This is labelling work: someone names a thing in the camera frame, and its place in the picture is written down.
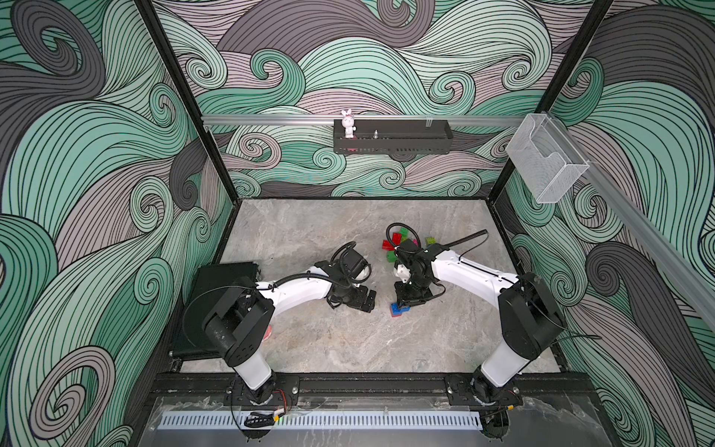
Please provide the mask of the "blue lego brick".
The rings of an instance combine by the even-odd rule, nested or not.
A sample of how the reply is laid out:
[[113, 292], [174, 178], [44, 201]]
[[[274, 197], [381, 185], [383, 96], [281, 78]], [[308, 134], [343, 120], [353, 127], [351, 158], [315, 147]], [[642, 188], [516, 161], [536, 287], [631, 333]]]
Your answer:
[[408, 312], [411, 309], [411, 307], [407, 307], [407, 305], [400, 305], [398, 303], [392, 303], [390, 305], [390, 315], [392, 318], [398, 318], [402, 316], [404, 313]]

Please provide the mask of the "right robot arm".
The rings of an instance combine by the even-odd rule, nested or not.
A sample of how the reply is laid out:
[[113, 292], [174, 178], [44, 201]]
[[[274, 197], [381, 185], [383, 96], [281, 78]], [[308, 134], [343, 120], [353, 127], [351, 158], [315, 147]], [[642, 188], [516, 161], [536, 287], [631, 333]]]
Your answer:
[[394, 307], [418, 307], [435, 301], [449, 287], [480, 299], [495, 317], [499, 331], [495, 349], [472, 374], [471, 387], [480, 400], [493, 402], [512, 379], [557, 339], [579, 339], [567, 326], [545, 279], [535, 273], [518, 275], [468, 259], [451, 246], [422, 247], [406, 240], [394, 248], [397, 301]]

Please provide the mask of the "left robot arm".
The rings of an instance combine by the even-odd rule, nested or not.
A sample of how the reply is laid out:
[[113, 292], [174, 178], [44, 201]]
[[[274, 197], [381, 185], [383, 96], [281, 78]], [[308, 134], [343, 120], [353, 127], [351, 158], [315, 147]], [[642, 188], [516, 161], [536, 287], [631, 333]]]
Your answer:
[[321, 261], [305, 272], [261, 282], [255, 263], [214, 264], [199, 269], [184, 308], [188, 344], [219, 355], [255, 394], [271, 394], [275, 374], [261, 352], [273, 318], [313, 301], [370, 313], [376, 292], [363, 282], [372, 274], [365, 260]]

